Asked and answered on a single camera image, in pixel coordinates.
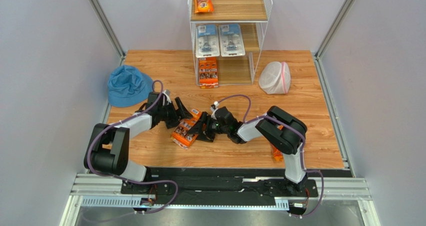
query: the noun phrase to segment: gray wall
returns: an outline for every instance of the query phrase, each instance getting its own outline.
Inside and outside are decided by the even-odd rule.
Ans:
[[[119,57],[88,0],[0,0],[1,225],[58,225]]]
[[[125,50],[191,49],[188,0],[99,1]],[[273,0],[264,49],[317,51],[344,1]]]
[[[322,60],[381,223],[425,225],[425,0],[356,0]]]

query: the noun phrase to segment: orange package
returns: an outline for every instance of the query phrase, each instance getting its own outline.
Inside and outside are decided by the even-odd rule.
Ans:
[[[216,57],[200,58],[198,62],[198,78],[201,89],[218,88],[219,79]]]
[[[273,156],[273,158],[275,159],[275,161],[277,161],[277,162],[282,162],[282,161],[284,161],[284,157],[283,157],[283,155],[281,154],[281,151],[279,151],[277,148],[275,148],[275,146],[273,146],[272,144],[271,144],[270,146],[271,146],[271,148],[272,148],[272,156]]]
[[[191,144],[195,141],[198,135],[188,134],[188,130],[196,124],[198,119],[201,117],[201,112],[196,109],[192,109],[191,119],[183,119],[180,121],[179,125],[171,134],[171,140],[176,144],[181,146],[183,149],[188,149]]]
[[[195,13],[212,12],[215,10],[212,0],[194,0]]]

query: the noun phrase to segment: orange box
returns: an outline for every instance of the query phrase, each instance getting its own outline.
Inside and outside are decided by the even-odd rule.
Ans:
[[[198,136],[194,134],[188,134],[187,132],[201,117],[201,112],[196,109],[192,109],[190,113],[192,114],[192,118],[181,120],[179,125],[171,134],[171,140],[186,150],[191,146],[191,144]]]
[[[219,79],[216,57],[200,58],[198,62],[198,81],[201,89],[218,88]]]
[[[283,157],[283,155],[281,154],[281,151],[279,151],[277,148],[275,148],[275,146],[273,146],[272,144],[271,144],[270,146],[271,146],[271,148],[272,148],[272,156],[273,156],[273,158],[275,159],[275,161],[277,161],[277,162],[282,162],[282,161],[284,161],[284,157]]]

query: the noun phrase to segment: wooden shelf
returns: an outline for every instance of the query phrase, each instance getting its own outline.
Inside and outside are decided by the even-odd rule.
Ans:
[[[217,57],[216,59],[220,85],[252,83],[248,56]]]
[[[191,21],[267,21],[264,0],[212,0],[214,11],[194,13],[192,1]]]
[[[248,52],[260,51],[258,33],[255,23],[240,24],[242,41],[244,42],[244,49],[246,54]]]

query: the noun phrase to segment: floor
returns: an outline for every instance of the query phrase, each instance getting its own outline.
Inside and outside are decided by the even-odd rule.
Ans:
[[[286,61],[292,82],[287,95],[267,95],[257,82],[264,66],[271,61]],[[130,50],[125,64],[137,67],[152,79],[163,82],[171,97],[180,97],[187,109],[210,111],[210,105],[232,94],[246,94],[252,100],[247,119],[265,113],[276,105],[302,120],[306,133],[305,165],[307,168],[343,168],[342,157],[333,132],[319,78],[309,51],[263,51],[253,85],[229,85],[216,89],[200,89],[195,84],[191,51]],[[108,123],[117,122],[138,110],[141,104],[112,107]],[[221,104],[242,120],[248,103],[244,98],[232,98]],[[138,164],[165,167],[237,167],[284,168],[275,162],[271,147],[259,137],[243,145],[232,143],[226,135],[218,135],[213,143],[195,141],[184,150],[170,140],[173,129],[164,123],[143,132],[130,141],[129,157]]]
[[[312,200],[307,212],[316,205]],[[80,208],[76,226],[363,226],[363,216],[358,201],[323,201],[311,217],[302,220],[289,217],[286,211],[262,210],[189,210],[167,209],[151,215],[130,215],[104,224],[86,222],[119,217],[132,212],[127,208]]]

